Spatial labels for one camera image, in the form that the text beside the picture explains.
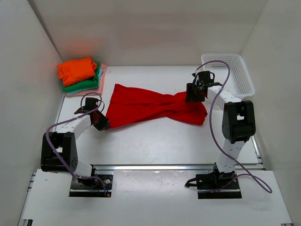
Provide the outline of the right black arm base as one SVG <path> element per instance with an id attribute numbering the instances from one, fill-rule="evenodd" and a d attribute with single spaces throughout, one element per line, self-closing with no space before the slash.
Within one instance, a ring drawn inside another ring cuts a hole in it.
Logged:
<path id="1" fill-rule="evenodd" d="M 228 173 L 220 172 L 216 166 L 208 173 L 196 174 L 184 186 L 196 187 L 198 199 L 242 198 L 236 172 L 234 170 Z"/>

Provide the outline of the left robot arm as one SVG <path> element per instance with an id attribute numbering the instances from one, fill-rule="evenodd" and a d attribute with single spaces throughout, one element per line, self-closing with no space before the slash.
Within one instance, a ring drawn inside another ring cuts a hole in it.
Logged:
<path id="1" fill-rule="evenodd" d="M 70 173 L 75 178 L 82 178 L 87 187 L 98 183 L 98 175 L 91 164 L 79 160 L 76 140 L 91 126 L 98 131 L 110 127 L 109 119 L 101 112 L 81 116 L 74 114 L 72 119 L 55 125 L 57 131 L 43 135 L 40 167 L 44 172 Z"/>

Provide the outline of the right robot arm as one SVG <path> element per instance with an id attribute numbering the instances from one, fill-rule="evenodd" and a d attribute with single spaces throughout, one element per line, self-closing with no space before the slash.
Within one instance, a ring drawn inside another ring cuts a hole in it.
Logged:
<path id="1" fill-rule="evenodd" d="M 217 173 L 211 176 L 211 184 L 215 188 L 223 188 L 228 178 L 225 174 L 235 171 L 235 165 L 240 151 L 251 136 L 255 134 L 254 107 L 251 101 L 243 101 L 224 90 L 219 83 L 196 86 L 192 83 L 186 85 L 187 102 L 204 102 L 212 100 L 209 111 L 209 127 L 212 128 L 212 111 L 214 104 L 223 110 L 222 134 L 225 138 L 223 147 L 217 145 L 222 154 L 215 163 Z"/>

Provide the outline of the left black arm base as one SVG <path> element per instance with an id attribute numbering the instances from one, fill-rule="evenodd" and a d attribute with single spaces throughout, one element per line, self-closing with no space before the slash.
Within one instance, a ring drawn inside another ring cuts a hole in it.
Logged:
<path id="1" fill-rule="evenodd" d="M 96 170 L 95 176 L 99 177 L 104 183 L 98 179 L 72 179 L 70 185 L 70 197 L 91 197 L 91 198 L 111 198 L 113 185 L 112 170 Z"/>

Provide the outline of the red t shirt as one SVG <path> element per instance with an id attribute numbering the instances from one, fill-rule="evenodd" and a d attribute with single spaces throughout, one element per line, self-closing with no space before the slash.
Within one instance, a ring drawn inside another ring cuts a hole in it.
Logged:
<path id="1" fill-rule="evenodd" d="M 174 95 L 116 84 L 106 113 L 111 128 L 167 117 L 203 125 L 207 110 L 201 102 L 186 102 L 186 92 Z"/>

